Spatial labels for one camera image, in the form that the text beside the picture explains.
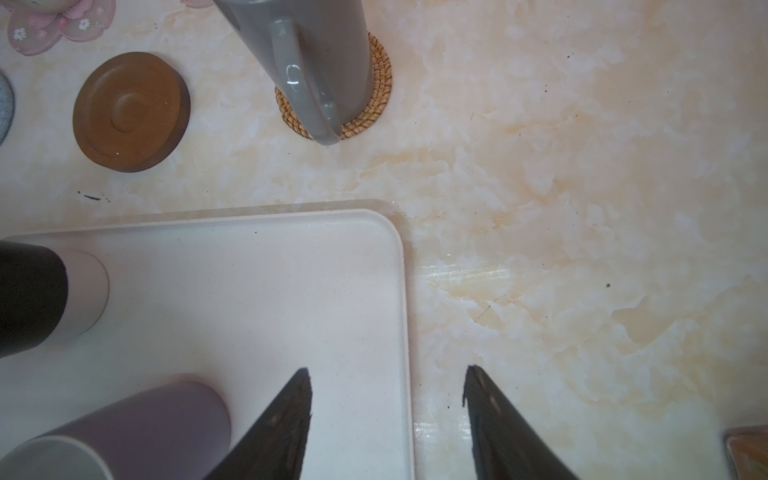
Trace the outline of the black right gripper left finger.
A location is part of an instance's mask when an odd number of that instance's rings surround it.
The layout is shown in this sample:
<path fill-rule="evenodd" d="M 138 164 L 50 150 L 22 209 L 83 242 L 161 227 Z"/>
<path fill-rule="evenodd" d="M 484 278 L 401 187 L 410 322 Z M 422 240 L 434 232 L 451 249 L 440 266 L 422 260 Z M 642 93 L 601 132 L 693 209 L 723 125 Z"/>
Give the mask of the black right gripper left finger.
<path fill-rule="evenodd" d="M 300 368 L 207 478 L 299 480 L 311 407 L 309 371 Z"/>

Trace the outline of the round brown wooden coaster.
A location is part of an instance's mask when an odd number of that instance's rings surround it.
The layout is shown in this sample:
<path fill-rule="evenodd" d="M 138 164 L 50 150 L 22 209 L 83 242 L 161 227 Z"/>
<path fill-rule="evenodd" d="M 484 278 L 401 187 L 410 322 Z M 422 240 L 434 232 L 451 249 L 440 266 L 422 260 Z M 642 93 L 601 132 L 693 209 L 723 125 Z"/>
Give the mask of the round brown wooden coaster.
<path fill-rule="evenodd" d="M 115 56 L 83 84 L 73 110 L 73 133 L 93 163 L 121 172 L 148 170 L 178 146 L 191 98 L 182 76 L 147 52 Z"/>

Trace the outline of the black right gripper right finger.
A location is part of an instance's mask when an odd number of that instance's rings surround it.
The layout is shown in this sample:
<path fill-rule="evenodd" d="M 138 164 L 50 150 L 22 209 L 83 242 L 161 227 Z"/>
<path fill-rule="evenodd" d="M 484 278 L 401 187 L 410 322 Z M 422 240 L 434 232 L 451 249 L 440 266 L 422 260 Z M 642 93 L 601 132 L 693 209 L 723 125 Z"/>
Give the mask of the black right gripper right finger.
<path fill-rule="evenodd" d="M 478 365 L 467 368 L 463 405 L 479 479 L 577 479 Z"/>

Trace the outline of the pink flower silicone coaster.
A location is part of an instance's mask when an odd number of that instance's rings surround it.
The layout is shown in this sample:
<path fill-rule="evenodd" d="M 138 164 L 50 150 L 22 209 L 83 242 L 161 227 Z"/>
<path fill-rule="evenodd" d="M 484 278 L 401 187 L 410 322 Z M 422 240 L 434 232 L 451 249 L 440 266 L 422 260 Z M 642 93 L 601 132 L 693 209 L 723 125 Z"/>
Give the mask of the pink flower silicone coaster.
<path fill-rule="evenodd" d="M 204 9 L 214 5 L 213 0 L 181 0 L 181 3 L 193 9 Z"/>

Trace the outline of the round grey coaster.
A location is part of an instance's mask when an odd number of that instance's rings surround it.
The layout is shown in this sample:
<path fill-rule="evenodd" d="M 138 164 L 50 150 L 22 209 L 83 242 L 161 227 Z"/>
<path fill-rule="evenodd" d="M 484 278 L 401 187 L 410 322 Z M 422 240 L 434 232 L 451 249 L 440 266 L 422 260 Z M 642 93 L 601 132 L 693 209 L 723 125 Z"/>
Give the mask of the round grey coaster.
<path fill-rule="evenodd" d="M 0 144 L 11 128 L 15 111 L 15 96 L 10 82 L 0 74 Z"/>

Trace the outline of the round woven rattan coaster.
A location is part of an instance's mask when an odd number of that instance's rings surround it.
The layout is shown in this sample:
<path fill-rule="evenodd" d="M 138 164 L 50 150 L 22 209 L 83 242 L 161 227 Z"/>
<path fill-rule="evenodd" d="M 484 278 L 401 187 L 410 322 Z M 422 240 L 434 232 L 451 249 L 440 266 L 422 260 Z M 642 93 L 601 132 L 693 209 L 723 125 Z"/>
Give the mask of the round woven rattan coaster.
<path fill-rule="evenodd" d="M 372 94 L 364 109 L 352 120 L 342 125 L 342 140 L 361 134 L 369 129 L 383 114 L 393 87 L 392 66 L 389 56 L 381 42 L 372 33 L 368 33 L 369 51 L 372 67 Z M 275 88 L 275 99 L 283 122 L 298 135 L 312 140 L 287 97 Z"/>

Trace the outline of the grey mug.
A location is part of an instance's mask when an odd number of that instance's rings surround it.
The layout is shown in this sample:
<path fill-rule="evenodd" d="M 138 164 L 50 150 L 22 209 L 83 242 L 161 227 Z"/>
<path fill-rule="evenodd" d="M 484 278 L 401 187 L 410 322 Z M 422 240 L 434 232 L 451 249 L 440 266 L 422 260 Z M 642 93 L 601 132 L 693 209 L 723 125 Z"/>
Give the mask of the grey mug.
<path fill-rule="evenodd" d="M 309 136 L 322 145 L 368 104 L 374 74 L 363 5 L 358 0 L 215 3 Z"/>

